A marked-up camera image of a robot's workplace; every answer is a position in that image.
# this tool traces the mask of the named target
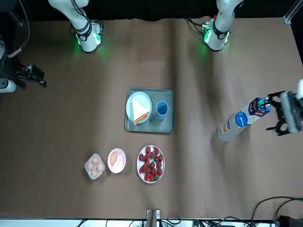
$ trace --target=blue cup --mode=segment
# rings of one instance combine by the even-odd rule
[[[163,120],[169,111],[169,106],[165,101],[159,101],[156,106],[157,116],[160,120]]]

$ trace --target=plastic egg container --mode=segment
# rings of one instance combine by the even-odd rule
[[[104,162],[98,154],[93,154],[84,165],[85,170],[92,180],[100,177],[105,170]]]

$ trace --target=white plate with strawberries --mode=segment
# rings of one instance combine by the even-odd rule
[[[158,147],[148,145],[140,151],[137,158],[137,172],[144,182],[156,183],[163,176],[164,169],[164,156]]]

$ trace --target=gray tray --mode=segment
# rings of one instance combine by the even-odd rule
[[[127,92],[126,101],[135,92],[141,91],[146,93],[151,99],[151,115],[146,122],[134,125],[128,119],[125,112],[125,129],[128,131],[139,132],[158,132],[171,133],[174,129],[174,93],[167,89],[153,89],[153,88],[131,88]],[[159,120],[156,115],[156,105],[159,101],[165,101],[169,106],[167,116],[163,121]]]

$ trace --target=blue bottle cap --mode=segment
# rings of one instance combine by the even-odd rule
[[[238,126],[240,127],[244,127],[244,126],[247,126],[247,116],[244,112],[238,112],[235,116],[235,120],[236,120],[236,123]]]

